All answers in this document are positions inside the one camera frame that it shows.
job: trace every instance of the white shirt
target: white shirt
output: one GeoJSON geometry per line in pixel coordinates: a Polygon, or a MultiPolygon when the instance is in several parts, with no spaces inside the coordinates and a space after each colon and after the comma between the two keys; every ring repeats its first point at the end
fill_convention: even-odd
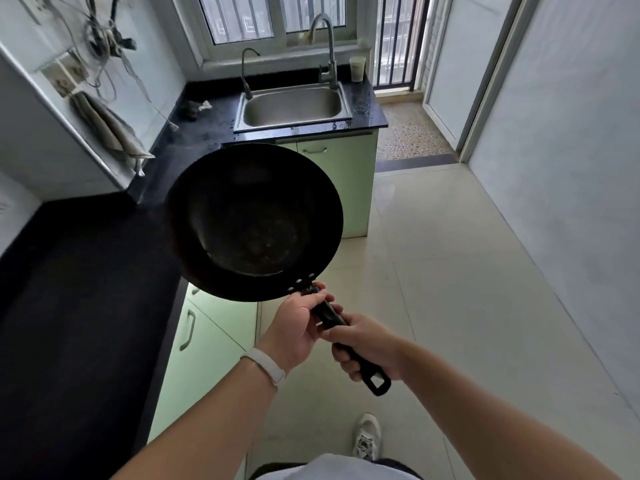
{"type": "Polygon", "coordinates": [[[257,480],[416,480],[408,473],[352,456],[326,453],[301,467],[267,473],[257,480]]]}

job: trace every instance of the hand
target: hand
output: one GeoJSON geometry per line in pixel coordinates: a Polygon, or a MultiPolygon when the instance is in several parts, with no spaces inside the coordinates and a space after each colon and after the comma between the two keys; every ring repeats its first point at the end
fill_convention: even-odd
{"type": "MultiPolygon", "coordinates": [[[[314,284],[320,288],[318,293],[302,296],[297,292],[282,302],[273,322],[256,345],[287,374],[309,357],[320,336],[311,309],[324,300],[335,300],[325,291],[323,283],[314,284]]],[[[338,313],[343,309],[340,305],[333,307],[338,313]]]]}
{"type": "MultiPolygon", "coordinates": [[[[342,308],[340,305],[333,307],[337,310],[342,308]]],[[[338,313],[349,326],[335,326],[324,330],[320,336],[332,344],[351,346],[359,355],[382,367],[390,379],[400,380],[397,362],[402,339],[371,317],[361,313],[338,313]]],[[[331,351],[333,358],[340,362],[342,370],[349,375],[352,381],[362,380],[359,372],[360,364],[351,360],[347,351],[341,350],[335,345],[331,347],[331,351]]]]}

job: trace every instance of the kitchen faucet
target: kitchen faucet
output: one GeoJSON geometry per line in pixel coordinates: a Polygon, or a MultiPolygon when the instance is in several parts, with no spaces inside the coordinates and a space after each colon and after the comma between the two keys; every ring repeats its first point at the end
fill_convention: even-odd
{"type": "Polygon", "coordinates": [[[326,26],[329,30],[329,70],[327,72],[322,72],[322,67],[320,68],[320,82],[330,81],[329,87],[332,89],[338,88],[338,74],[337,67],[335,64],[335,51],[333,50],[333,25],[331,23],[331,18],[326,13],[318,13],[314,18],[314,21],[311,22],[311,28],[309,29],[308,38],[311,43],[314,42],[314,35],[316,33],[316,25],[320,20],[324,20],[326,22],[326,26]]]}
{"type": "Polygon", "coordinates": [[[258,57],[260,57],[260,54],[258,54],[256,49],[251,48],[251,47],[247,47],[242,51],[242,69],[241,69],[240,78],[242,78],[242,84],[244,86],[244,97],[245,97],[245,99],[249,100],[249,99],[251,99],[253,97],[253,94],[251,93],[251,89],[249,88],[249,84],[247,84],[246,81],[244,80],[244,55],[246,54],[247,50],[251,50],[258,57]]]}

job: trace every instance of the sink basin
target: sink basin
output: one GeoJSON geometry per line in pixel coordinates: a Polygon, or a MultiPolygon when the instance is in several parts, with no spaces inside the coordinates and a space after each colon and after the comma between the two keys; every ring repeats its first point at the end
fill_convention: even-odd
{"type": "Polygon", "coordinates": [[[249,100],[242,94],[234,132],[350,120],[351,109],[341,83],[338,85],[338,89],[308,84],[253,91],[249,100]]]}

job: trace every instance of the white sneaker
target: white sneaker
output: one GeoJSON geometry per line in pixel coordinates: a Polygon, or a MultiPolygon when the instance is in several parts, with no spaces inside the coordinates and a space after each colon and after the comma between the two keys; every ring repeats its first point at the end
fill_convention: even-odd
{"type": "Polygon", "coordinates": [[[382,429],[373,414],[364,413],[356,422],[353,455],[362,460],[374,461],[380,458],[382,450],[382,429]]]}

